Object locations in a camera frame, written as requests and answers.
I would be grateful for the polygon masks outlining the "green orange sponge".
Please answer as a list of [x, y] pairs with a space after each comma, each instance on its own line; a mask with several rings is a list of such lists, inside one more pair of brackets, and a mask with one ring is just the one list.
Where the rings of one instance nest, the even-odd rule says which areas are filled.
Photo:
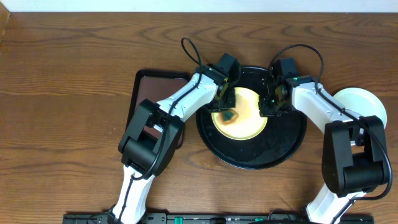
[[234, 110], [229, 109], [229, 110], [222, 111], [220, 113], [220, 117], [221, 117], [222, 124], [230, 124], [230, 123], [235, 122], [236, 119], [239, 117], [239, 115]]

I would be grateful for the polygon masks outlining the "yellow plate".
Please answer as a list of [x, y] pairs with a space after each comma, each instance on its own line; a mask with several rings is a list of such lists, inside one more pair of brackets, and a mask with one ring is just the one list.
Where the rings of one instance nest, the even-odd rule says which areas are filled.
[[267, 124], [267, 117], [259, 114], [259, 95], [248, 88], [236, 87], [236, 106], [232, 108], [239, 117], [235, 122], [222, 124], [220, 113], [212, 113], [216, 129], [230, 139], [243, 141], [257, 136]]

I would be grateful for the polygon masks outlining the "light green plate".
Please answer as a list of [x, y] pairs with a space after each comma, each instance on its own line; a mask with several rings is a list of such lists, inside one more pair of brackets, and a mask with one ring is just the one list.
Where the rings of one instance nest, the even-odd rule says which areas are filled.
[[386, 109], [381, 100], [370, 91], [355, 87], [345, 88], [337, 92], [333, 97], [351, 111], [357, 112], [362, 116], [377, 116], [381, 119], [384, 128], [386, 127]]

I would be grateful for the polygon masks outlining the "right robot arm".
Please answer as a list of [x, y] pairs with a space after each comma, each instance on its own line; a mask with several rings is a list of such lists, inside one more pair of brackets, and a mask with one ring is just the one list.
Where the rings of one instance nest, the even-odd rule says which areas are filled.
[[355, 202], [380, 200], [389, 193], [393, 173], [380, 118], [349, 110], [311, 76], [278, 75], [265, 84], [261, 116], [298, 111], [323, 133], [325, 183], [305, 208], [310, 222], [339, 223]]

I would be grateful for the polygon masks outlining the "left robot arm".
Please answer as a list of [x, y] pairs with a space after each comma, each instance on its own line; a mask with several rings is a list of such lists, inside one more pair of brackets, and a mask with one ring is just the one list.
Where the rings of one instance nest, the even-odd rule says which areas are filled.
[[140, 221], [153, 180], [171, 161], [186, 120], [201, 107], [225, 99], [240, 76], [238, 65], [200, 66], [173, 95], [138, 104], [118, 146], [124, 179], [110, 213], [113, 223]]

